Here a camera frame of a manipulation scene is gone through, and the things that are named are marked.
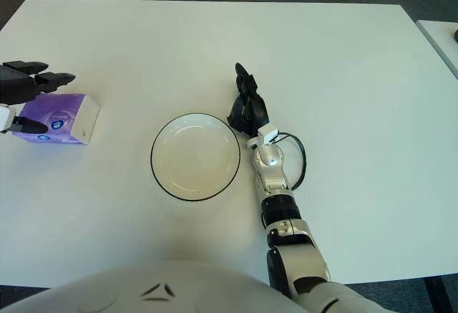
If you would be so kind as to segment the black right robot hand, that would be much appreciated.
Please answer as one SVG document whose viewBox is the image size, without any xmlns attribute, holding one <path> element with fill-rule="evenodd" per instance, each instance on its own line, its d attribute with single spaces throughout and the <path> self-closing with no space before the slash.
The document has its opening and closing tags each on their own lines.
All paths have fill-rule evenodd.
<svg viewBox="0 0 458 313">
<path fill-rule="evenodd" d="M 257 93 L 257 83 L 240 64 L 235 64 L 236 86 L 239 95 L 235 99 L 229 116 L 229 125 L 251 138 L 258 135 L 258 130 L 269 123 L 268 111 L 263 98 Z"/>
</svg>

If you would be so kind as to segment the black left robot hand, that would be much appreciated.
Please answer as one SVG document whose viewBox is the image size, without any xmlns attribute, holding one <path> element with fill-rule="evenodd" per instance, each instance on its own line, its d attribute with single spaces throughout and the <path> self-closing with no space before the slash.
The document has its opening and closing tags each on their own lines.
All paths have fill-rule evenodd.
<svg viewBox="0 0 458 313">
<path fill-rule="evenodd" d="M 39 121 L 18 116 L 15 105 L 31 102 L 41 93 L 51 93 L 68 85 L 76 76 L 66 72 L 48 72 L 43 62 L 12 61 L 1 63 L 1 133 L 43 134 L 48 127 Z"/>
</svg>

